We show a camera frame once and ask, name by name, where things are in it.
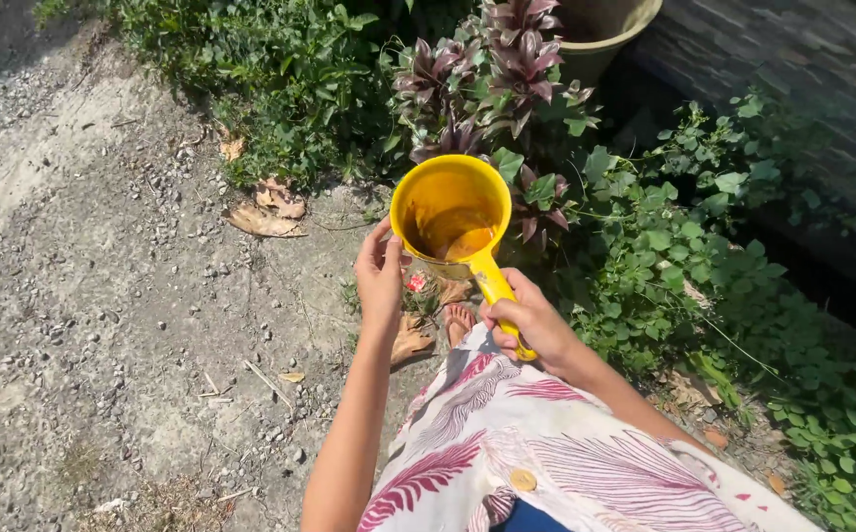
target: person's left hand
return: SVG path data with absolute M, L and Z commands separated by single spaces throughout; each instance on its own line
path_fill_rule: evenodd
M 398 333 L 401 321 L 401 238 L 393 235 L 384 239 L 392 224 L 382 219 L 365 237 L 359 248 L 359 257 L 353 269 L 356 272 L 356 290 L 363 308 L 363 331 L 381 330 L 381 333 Z

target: hand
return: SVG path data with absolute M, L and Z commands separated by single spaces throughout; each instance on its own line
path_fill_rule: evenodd
M 392 224 L 382 219 L 363 240 L 353 269 L 356 290 L 363 308 L 363 331 L 375 328 L 385 334 L 398 334 L 401 321 L 401 238 L 384 239 Z
M 568 325 L 549 301 L 543 297 L 540 287 L 515 268 L 503 268 L 506 282 L 513 288 L 517 301 L 500 299 L 489 305 L 486 301 L 481 305 L 481 319 L 493 332 L 493 341 L 501 348 L 506 356 L 517 360 L 517 339 L 505 333 L 496 320 L 505 319 L 513 322 L 520 329 L 524 343 L 532 347 L 547 372 L 566 379 L 578 359 L 582 358 L 583 350 L 576 333 Z

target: small red object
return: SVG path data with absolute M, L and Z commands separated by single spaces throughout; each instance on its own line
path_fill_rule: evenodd
M 425 276 L 423 274 L 413 273 L 411 278 L 408 280 L 408 282 L 405 285 L 412 292 L 414 292 L 416 294 L 420 294 L 422 292 L 422 289 L 425 287 L 426 282 L 428 282 L 428 280 L 425 279 Z

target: yellow plastic pitcher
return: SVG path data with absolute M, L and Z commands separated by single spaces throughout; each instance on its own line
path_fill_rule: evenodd
M 448 279 L 474 277 L 484 298 L 516 301 L 493 256 L 510 223 L 510 191 L 491 165 L 469 155 L 441 155 L 415 166 L 395 187 L 389 217 L 405 249 Z M 517 356 L 537 357 L 520 330 L 500 320 L 517 338 Z

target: pitcher handle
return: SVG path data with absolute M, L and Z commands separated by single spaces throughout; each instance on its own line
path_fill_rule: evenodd
M 504 273 L 500 272 L 497 263 L 493 257 L 487 253 L 477 254 L 478 256 L 470 259 L 470 272 L 477 280 L 477 285 L 481 288 L 481 293 L 488 304 L 493 305 L 498 299 L 509 299 L 516 301 L 517 296 L 513 294 L 513 289 L 506 282 Z M 524 341 L 520 336 L 520 329 L 509 320 L 497 320 L 500 328 L 504 333 L 509 334 L 517 339 L 517 357 L 525 362 L 532 361 L 537 358 L 537 353 L 531 348 L 524 345 Z

